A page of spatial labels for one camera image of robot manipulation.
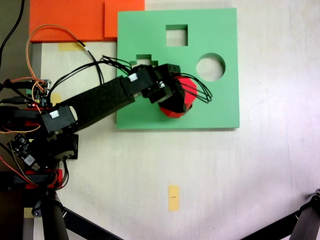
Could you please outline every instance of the circular hole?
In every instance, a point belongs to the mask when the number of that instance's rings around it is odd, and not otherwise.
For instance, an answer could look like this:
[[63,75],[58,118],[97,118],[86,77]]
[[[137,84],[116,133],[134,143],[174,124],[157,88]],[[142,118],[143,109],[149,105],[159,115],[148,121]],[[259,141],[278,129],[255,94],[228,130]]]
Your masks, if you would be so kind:
[[196,65],[196,72],[207,82],[219,80],[225,74],[225,71],[225,61],[221,56],[215,53],[203,55]]

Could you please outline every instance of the orange wire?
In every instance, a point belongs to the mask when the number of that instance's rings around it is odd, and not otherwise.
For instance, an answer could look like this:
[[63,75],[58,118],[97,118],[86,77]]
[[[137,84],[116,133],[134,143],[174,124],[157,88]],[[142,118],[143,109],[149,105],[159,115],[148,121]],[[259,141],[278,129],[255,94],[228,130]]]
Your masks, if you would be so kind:
[[[31,90],[31,96],[32,96],[32,100],[35,102],[35,97],[34,97],[34,89],[35,89],[35,86],[37,85],[37,82],[35,84],[33,84],[33,87],[32,87],[32,90]],[[41,114],[41,110],[40,108],[38,107],[38,105],[35,105],[36,108],[38,109],[39,113]]]
[[45,83],[45,81],[39,79],[39,78],[36,78],[36,77],[32,77],[32,76],[26,76],[26,77],[20,77],[20,78],[16,78],[16,79],[13,79],[11,80],[12,83],[15,83],[15,82],[18,82],[20,80],[25,80],[25,79],[33,79],[33,80],[37,80],[39,82],[42,82],[43,84]]
[[51,183],[50,185],[48,185],[48,188],[53,187],[53,186],[56,184],[57,180],[58,180],[58,177],[57,177],[57,173],[56,173],[53,183]]
[[27,183],[32,184],[32,182],[30,182],[28,179],[26,179],[24,176],[22,176],[17,170],[15,170],[14,168],[12,168],[5,160],[3,160],[3,158],[0,156],[0,160],[8,167],[10,168],[12,171],[14,171],[16,174],[18,174],[23,180],[25,180]]
[[22,134],[25,134],[25,133],[31,133],[31,132],[34,132],[36,130],[38,130],[39,128],[41,127],[41,125],[39,125],[36,129],[33,129],[33,130],[30,130],[30,131],[0,131],[0,134],[10,134],[10,133],[22,133]]
[[32,38],[32,36],[40,29],[42,28],[45,28],[45,27],[55,27],[55,28],[59,28],[59,29],[63,29],[65,30],[66,32],[68,32],[69,34],[71,34],[75,40],[79,40],[76,35],[74,35],[69,29],[67,29],[66,27],[64,26],[61,26],[61,25],[58,25],[58,24],[44,24],[44,25],[41,25],[41,26],[38,26],[36,29],[34,29],[32,31],[32,33],[30,34],[27,42],[26,42],[26,46],[25,46],[25,56],[26,56],[26,64],[29,68],[29,71],[30,71],[30,74],[31,76],[33,76],[34,78],[36,77],[32,67],[31,67],[31,64],[30,64],[30,59],[29,59],[29,44],[30,44],[30,40]]
[[32,76],[26,76],[26,77],[20,77],[20,78],[16,78],[16,79],[13,79],[11,80],[12,83],[15,83],[15,82],[18,82],[18,81],[21,81],[21,80],[24,80],[24,79],[33,79],[37,85],[38,85],[38,88],[40,88],[41,91],[44,91],[45,89],[40,86],[40,84],[38,82],[41,82],[41,83],[45,83],[45,81],[39,79],[39,78],[36,78],[36,77],[32,77]]

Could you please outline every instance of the rectangular slot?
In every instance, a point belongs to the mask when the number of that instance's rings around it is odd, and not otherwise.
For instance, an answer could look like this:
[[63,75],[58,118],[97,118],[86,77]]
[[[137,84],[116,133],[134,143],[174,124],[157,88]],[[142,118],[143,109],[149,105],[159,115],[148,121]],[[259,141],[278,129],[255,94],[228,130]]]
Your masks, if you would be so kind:
[[188,25],[166,25],[165,33],[167,47],[188,46]]
[[139,65],[152,65],[153,67],[158,66],[158,61],[152,61],[151,54],[138,54],[136,55],[136,61],[129,62],[134,68]]

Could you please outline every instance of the foam rubber padding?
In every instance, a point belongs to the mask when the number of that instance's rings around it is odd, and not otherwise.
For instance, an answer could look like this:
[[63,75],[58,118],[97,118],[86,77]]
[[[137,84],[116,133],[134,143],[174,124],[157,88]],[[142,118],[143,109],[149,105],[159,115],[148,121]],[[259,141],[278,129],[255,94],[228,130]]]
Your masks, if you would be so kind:
[[104,38],[117,41],[118,12],[144,11],[145,0],[105,0],[104,2]]
[[[29,34],[43,24],[68,28],[82,41],[103,41],[105,0],[30,0]],[[64,30],[52,27],[39,30],[33,43],[74,42]]]
[[[187,25],[187,46],[168,46],[166,28]],[[118,58],[135,62],[137,55],[151,55],[159,65],[179,65],[182,73],[199,78],[212,92],[212,102],[199,99],[180,118],[169,118],[158,104],[138,97],[136,102],[119,110],[119,129],[200,129],[238,128],[238,46],[237,10],[199,9],[119,12]],[[215,54],[225,63],[224,75],[207,82],[198,76],[196,66],[203,55]]]

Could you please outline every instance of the square hole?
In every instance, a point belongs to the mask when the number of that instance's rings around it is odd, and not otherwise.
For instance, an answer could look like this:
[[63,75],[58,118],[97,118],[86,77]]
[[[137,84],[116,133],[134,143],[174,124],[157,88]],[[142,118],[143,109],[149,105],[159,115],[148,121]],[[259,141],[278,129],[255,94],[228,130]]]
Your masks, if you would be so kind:
[[167,47],[188,46],[188,25],[166,25],[165,33]]

